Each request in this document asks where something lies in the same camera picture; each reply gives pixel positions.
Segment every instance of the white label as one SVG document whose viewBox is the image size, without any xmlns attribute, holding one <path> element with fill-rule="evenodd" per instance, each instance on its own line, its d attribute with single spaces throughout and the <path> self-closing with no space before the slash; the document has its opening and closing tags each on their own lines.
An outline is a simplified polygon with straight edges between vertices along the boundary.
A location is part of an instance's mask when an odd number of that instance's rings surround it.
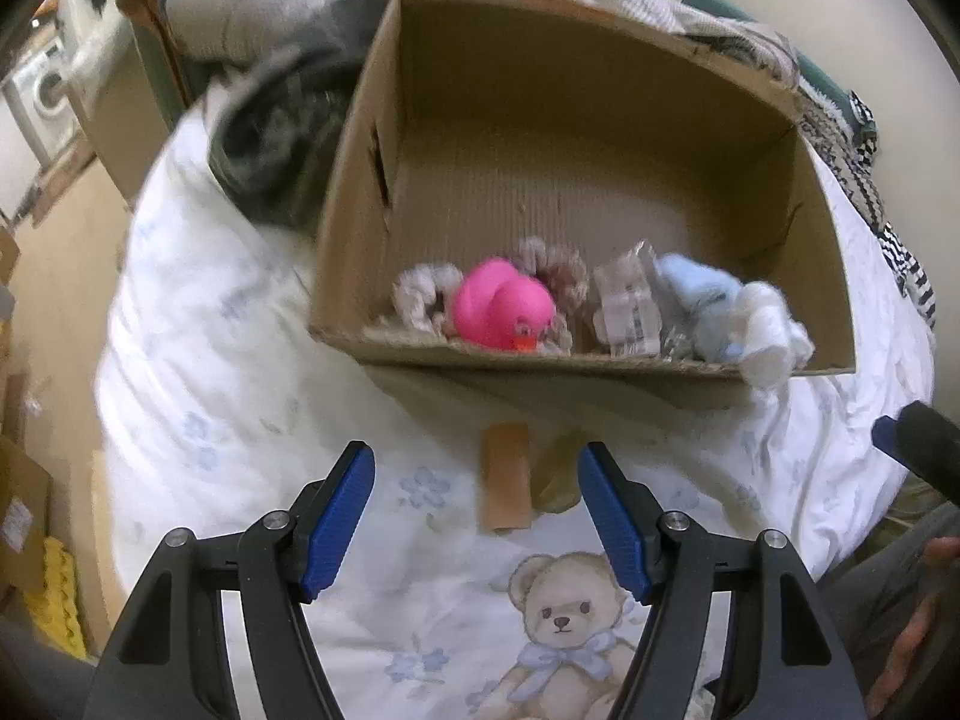
<svg viewBox="0 0 960 720">
<path fill-rule="evenodd" d="M 3 518 L 3 525 L 0 525 L 0 535 L 17 555 L 23 552 L 23 545 L 27 541 L 27 534 L 30 533 L 30 526 L 33 523 L 34 516 L 30 509 L 27 509 L 23 501 L 14 495 L 7 509 L 7 515 Z"/>
</svg>

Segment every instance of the silver bolt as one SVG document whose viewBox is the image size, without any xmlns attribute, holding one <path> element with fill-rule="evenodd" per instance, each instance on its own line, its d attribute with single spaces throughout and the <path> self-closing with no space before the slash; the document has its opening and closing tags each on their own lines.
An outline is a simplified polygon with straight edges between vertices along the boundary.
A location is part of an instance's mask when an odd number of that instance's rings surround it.
<svg viewBox="0 0 960 720">
<path fill-rule="evenodd" d="M 186 528 L 174 528 L 170 533 L 163 537 L 163 542 L 168 547 L 181 547 L 190 538 L 190 531 Z"/>
<path fill-rule="evenodd" d="M 666 512 L 664 525 L 668 531 L 685 531 L 690 527 L 690 518 L 683 512 Z"/>
<path fill-rule="evenodd" d="M 786 546 L 786 536 L 780 531 L 764 531 L 763 540 L 767 542 L 767 546 L 774 549 L 784 549 Z"/>
<path fill-rule="evenodd" d="M 263 527 L 268 531 L 280 531 L 286 528 L 289 522 L 290 514 L 287 514 L 283 509 L 278 509 L 263 518 Z"/>
</svg>

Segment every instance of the teddy bear print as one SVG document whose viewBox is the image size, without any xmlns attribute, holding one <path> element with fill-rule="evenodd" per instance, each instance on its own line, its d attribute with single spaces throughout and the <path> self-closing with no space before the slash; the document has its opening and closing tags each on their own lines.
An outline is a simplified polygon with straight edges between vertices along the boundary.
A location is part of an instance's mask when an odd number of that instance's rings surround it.
<svg viewBox="0 0 960 720">
<path fill-rule="evenodd" d="M 626 593 L 606 557 L 527 557 L 508 592 L 530 642 L 475 720 L 604 720 L 635 654 L 613 632 Z"/>
</svg>

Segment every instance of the teddy bear face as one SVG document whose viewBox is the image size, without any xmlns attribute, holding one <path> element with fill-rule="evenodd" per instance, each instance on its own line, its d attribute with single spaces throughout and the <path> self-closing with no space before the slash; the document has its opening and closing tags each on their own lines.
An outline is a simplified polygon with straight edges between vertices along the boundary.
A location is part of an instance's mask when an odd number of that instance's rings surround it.
<svg viewBox="0 0 960 720">
<path fill-rule="evenodd" d="M 517 568 L 515 578 L 511 596 L 523 613 L 531 641 L 577 649 L 619 622 L 625 595 L 602 556 L 530 557 Z M 520 595 L 522 604 L 517 603 Z"/>
</svg>

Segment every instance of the blue bow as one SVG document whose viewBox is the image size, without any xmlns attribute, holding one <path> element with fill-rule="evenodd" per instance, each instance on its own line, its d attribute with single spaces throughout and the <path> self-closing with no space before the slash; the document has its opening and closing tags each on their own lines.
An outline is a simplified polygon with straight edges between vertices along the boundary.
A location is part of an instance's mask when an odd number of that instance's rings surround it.
<svg viewBox="0 0 960 720">
<path fill-rule="evenodd" d="M 613 674 L 613 666 L 608 664 L 600 653 L 605 653 L 615 644 L 616 636 L 610 630 L 597 632 L 589 637 L 583 647 L 574 650 L 563 650 L 559 647 L 530 642 L 520 650 L 517 664 L 533 669 L 534 673 L 511 690 L 507 699 L 515 704 L 521 704 L 539 695 L 562 664 L 576 666 L 597 682 L 606 680 Z"/>
</svg>

